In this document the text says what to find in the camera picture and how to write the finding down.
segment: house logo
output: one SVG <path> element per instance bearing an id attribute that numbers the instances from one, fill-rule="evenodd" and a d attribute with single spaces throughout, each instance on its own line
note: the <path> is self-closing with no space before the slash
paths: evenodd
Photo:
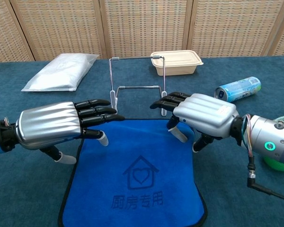
<path id="1" fill-rule="evenodd" d="M 127 175 L 127 188 L 129 190 L 151 188 L 155 183 L 155 173 L 159 170 L 139 156 L 123 173 Z"/>

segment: green led light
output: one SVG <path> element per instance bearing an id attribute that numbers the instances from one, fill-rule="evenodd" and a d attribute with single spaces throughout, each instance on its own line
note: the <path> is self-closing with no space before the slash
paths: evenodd
<path id="1" fill-rule="evenodd" d="M 274 150 L 275 149 L 275 144 L 273 142 L 266 142 L 264 146 L 267 150 Z"/>

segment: black robotic finger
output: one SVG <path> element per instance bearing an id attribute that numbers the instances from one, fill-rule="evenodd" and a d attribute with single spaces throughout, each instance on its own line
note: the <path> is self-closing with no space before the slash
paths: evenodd
<path id="1" fill-rule="evenodd" d="M 186 99 L 186 98 L 190 97 L 191 95 L 185 94 L 183 92 L 172 92 L 172 93 L 168 94 L 168 96 L 174 96 L 174 97 Z"/>
<path id="2" fill-rule="evenodd" d="M 81 119 L 81 126 L 83 128 L 85 127 L 91 127 L 95 125 L 100 125 L 106 122 L 112 122 L 112 121 L 124 121 L 125 118 L 118 114 L 107 114 L 107 115 L 101 115 L 101 116 L 95 116 L 95 117 L 86 117 Z"/>
<path id="3" fill-rule="evenodd" d="M 167 125 L 166 125 L 167 129 L 170 130 L 170 129 L 176 127 L 179 122 L 180 122 L 180 119 L 178 117 L 176 117 L 175 115 L 172 115 L 169 122 L 167 122 Z"/>
<path id="4" fill-rule="evenodd" d="M 171 102 L 171 103 L 181 103 L 183 102 L 185 99 L 183 98 L 178 98 L 175 96 L 164 96 L 163 98 L 160 99 L 160 101 L 167 101 L 167 102 Z"/>
<path id="5" fill-rule="evenodd" d="M 83 129 L 81 137 L 82 139 L 100 139 L 103 135 L 104 135 L 103 131 Z"/>
<path id="6" fill-rule="evenodd" d="M 150 109 L 163 108 L 167 111 L 173 112 L 178 106 L 177 103 L 167 102 L 167 101 L 156 101 L 150 105 Z"/>
<path id="7" fill-rule="evenodd" d="M 201 137 L 193 145 L 193 152 L 197 153 L 198 151 L 202 150 L 205 146 L 212 143 L 213 139 L 213 137 L 202 133 Z"/>
<path id="8" fill-rule="evenodd" d="M 81 139 L 96 139 L 103 146 L 108 145 L 108 138 L 103 131 L 92 130 L 92 129 L 82 129 Z"/>
<path id="9" fill-rule="evenodd" d="M 41 148 L 40 151 L 47 154 L 55 161 L 58 161 L 61 158 L 61 154 L 59 153 L 58 148 L 56 148 L 55 146 L 51 146 L 48 148 Z"/>
<path id="10" fill-rule="evenodd" d="M 92 107 L 90 109 L 79 110 L 78 115 L 79 117 L 91 117 L 96 115 L 102 114 L 115 114 L 117 110 L 110 108 L 110 107 Z"/>
<path id="11" fill-rule="evenodd" d="M 75 103 L 76 110 L 88 109 L 99 105 L 110 105 L 110 102 L 105 99 L 91 99 L 83 102 Z"/>

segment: green ball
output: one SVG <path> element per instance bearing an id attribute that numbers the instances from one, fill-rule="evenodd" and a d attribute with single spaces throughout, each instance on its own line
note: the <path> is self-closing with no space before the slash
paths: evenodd
<path id="1" fill-rule="evenodd" d="M 269 165 L 271 168 L 277 171 L 284 172 L 284 164 L 281 162 L 278 162 L 270 157 L 264 157 L 264 161 L 266 162 L 267 165 Z"/>
<path id="2" fill-rule="evenodd" d="M 284 116 L 279 117 L 277 119 L 274 119 L 274 121 L 276 121 L 276 122 L 277 121 L 283 121 L 284 122 Z M 269 165 L 272 169 L 284 172 L 284 164 L 283 163 L 278 162 L 278 161 L 276 161 L 276 160 L 274 160 L 270 157 L 264 157 L 263 159 L 264 159 L 265 163 L 267 165 Z"/>

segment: heart icon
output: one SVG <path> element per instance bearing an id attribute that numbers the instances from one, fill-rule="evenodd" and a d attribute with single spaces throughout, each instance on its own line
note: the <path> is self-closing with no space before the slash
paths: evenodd
<path id="1" fill-rule="evenodd" d="M 133 178 L 139 184 L 143 184 L 150 177 L 150 168 L 133 169 Z"/>

